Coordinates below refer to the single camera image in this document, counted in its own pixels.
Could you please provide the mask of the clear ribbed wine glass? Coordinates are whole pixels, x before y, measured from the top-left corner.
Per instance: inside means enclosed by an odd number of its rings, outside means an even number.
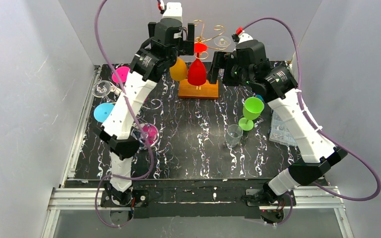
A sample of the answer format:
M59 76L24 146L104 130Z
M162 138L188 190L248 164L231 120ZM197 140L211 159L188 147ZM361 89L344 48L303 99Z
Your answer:
M238 124L229 125L225 132L225 143L228 148L233 148L240 143L243 130Z

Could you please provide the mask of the blue wine glass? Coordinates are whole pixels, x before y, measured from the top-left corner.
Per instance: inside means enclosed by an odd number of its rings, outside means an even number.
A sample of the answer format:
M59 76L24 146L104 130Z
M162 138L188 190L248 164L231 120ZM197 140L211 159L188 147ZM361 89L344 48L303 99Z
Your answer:
M261 95L256 95L255 97L259 98L261 101L264 102L264 99L263 99L263 97Z

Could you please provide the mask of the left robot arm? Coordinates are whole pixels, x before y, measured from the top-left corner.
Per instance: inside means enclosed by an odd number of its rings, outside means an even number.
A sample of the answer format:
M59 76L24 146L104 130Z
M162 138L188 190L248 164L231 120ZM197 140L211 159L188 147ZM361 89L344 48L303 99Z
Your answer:
M96 134L110 149L112 162L110 184L105 189L116 198L121 198L132 186L132 181L148 175L130 176L133 156L142 143L149 145L136 115L178 57L194 54L194 28L194 23L184 27L173 17L148 23L149 37L132 58L126 83L120 85L120 94L113 109L102 126L96 129Z

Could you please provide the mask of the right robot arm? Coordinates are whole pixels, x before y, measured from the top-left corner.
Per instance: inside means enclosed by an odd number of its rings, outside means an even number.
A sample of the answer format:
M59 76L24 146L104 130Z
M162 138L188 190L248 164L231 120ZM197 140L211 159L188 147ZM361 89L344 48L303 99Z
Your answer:
M298 83L290 68L281 64L273 66L263 43L248 40L238 43L233 52L216 51L207 75L211 84L217 82L220 69L224 70L223 85L248 86L262 96L287 126L302 156L266 182L259 192L245 195L246 201L279 200L284 193L315 182L347 156L346 150L322 136L319 128L305 118L307 108L300 108Z

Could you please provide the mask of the green wine glass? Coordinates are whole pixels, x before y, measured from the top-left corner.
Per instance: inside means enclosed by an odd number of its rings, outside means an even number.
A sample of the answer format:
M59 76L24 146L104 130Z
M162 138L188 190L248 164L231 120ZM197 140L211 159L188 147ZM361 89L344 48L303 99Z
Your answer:
M257 119L264 110L264 103L258 97L249 97L244 101L243 117L239 119L238 125L243 131L250 131L254 128L254 120Z

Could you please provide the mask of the teal wine glass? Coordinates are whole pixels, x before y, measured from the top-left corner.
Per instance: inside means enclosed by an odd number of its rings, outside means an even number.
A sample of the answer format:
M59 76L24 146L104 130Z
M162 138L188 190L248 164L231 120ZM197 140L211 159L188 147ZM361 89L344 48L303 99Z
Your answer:
M108 118L113 108L114 108L114 104L112 103L99 104L94 109L94 112L93 112L94 119L97 122L103 123Z

